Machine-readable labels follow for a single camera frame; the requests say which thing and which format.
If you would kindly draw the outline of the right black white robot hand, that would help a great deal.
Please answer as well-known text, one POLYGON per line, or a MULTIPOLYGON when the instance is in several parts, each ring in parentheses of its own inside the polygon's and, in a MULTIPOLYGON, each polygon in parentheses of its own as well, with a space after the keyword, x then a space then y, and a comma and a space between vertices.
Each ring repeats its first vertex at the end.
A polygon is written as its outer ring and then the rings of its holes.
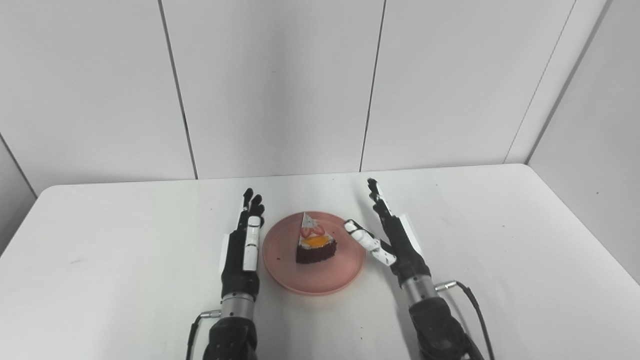
POLYGON ((414 248, 409 237, 410 231, 402 219, 391 210, 377 180, 368 178, 366 182, 370 190, 369 198, 374 202, 372 209, 379 217, 388 241, 384 242, 354 219, 346 220, 343 228, 366 252, 391 269, 400 287, 418 283, 432 284, 429 266, 414 248))

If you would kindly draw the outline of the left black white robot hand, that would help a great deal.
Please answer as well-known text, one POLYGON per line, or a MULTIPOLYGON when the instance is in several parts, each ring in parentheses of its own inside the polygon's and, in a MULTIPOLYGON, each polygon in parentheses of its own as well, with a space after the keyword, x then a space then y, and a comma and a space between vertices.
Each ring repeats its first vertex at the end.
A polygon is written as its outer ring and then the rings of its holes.
POLYGON ((221 274, 221 297, 245 294, 255 301, 259 294, 258 254, 265 205, 251 187, 242 196, 236 229, 230 233, 221 274))

